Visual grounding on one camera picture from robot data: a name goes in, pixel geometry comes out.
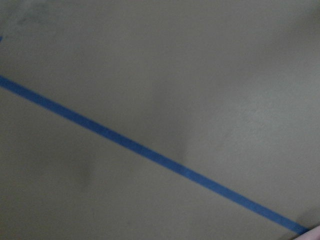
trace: blue tape strip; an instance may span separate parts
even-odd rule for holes
[[[80,126],[89,129],[106,139],[109,139],[167,169],[170,169],[171,171],[255,212],[256,214],[259,214],[297,234],[303,234],[309,229],[306,227],[246,198],[245,196],[232,191],[228,189],[227,187],[123,136],[119,133],[95,122],[90,120],[89,118],[86,118],[85,116],[82,116],[44,96],[41,96],[37,93],[35,93],[32,90],[29,90],[7,78],[4,78],[3,76],[0,76],[0,86],[17,94],[21,97],[28,99],[31,102],[34,102],[76,124],[79,124]]]

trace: beige surface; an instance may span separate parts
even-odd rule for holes
[[[1,75],[319,223],[317,1],[14,3]],[[294,235],[3,89],[0,100],[8,239]]]

